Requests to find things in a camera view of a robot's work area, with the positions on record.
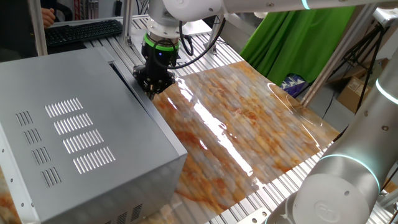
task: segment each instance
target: orange marbled surface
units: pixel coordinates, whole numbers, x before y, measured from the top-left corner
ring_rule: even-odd
[[[338,134],[246,62],[179,78],[153,103],[188,157],[170,204],[143,223],[207,222]],[[0,215],[19,223],[0,179]]]

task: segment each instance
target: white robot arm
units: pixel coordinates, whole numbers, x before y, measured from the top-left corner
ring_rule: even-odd
[[[357,6],[378,0],[163,0],[165,8],[180,21],[196,21],[235,12],[282,12],[329,7]]]
[[[179,45],[179,21],[195,21],[233,12],[306,10],[378,1],[151,0],[151,19],[142,48],[147,63],[137,67],[134,76],[150,98],[173,83],[167,66],[173,64],[174,55],[170,52],[176,52]],[[167,58],[161,62],[163,65],[159,65],[165,55]],[[377,88],[368,96],[343,137],[332,144],[300,190],[282,202],[266,224],[367,222],[381,186],[398,159],[397,65],[398,54],[377,81]]]

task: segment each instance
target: green backdrop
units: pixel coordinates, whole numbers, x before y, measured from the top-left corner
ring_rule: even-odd
[[[294,73],[314,81],[355,7],[268,13],[241,56],[276,85]]]

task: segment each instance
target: ventilation slot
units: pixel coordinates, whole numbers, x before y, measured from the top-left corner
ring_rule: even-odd
[[[45,106],[45,110],[50,118],[81,109],[83,109],[83,107],[77,98]]]
[[[118,224],[125,224],[127,218],[127,212],[118,216]]]
[[[31,129],[28,131],[24,131],[24,135],[28,144],[35,144],[42,141],[42,138],[39,135],[37,129]]]
[[[94,146],[104,142],[98,130],[92,130],[83,134],[79,134],[72,138],[63,140],[63,145],[68,150],[69,154],[72,152],[77,152],[82,149],[86,149],[90,146]]]
[[[141,214],[141,208],[142,208],[142,204],[138,205],[137,207],[135,207],[132,210],[130,222],[139,218],[139,215]]]
[[[15,115],[17,116],[19,125],[21,127],[33,123],[32,118],[30,117],[30,114],[29,114],[28,111],[25,111],[25,112],[22,112],[22,113],[18,113],[18,114],[15,114]]]
[[[44,177],[44,181],[48,187],[52,187],[61,182],[60,176],[58,175],[58,172],[55,169],[55,167],[43,171],[42,176]]]
[[[77,129],[81,129],[90,125],[93,125],[93,122],[87,113],[54,122],[54,127],[59,135],[76,131]]]
[[[75,163],[80,174],[97,169],[112,161],[115,161],[115,158],[108,147],[73,159],[73,163]]]
[[[45,147],[33,150],[32,154],[36,159],[37,165],[45,164],[46,162],[51,161],[51,158]]]

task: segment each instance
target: silver metal box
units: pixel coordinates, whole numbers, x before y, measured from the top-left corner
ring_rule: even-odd
[[[0,63],[0,165],[24,223],[135,223],[171,199],[187,152],[103,51]]]

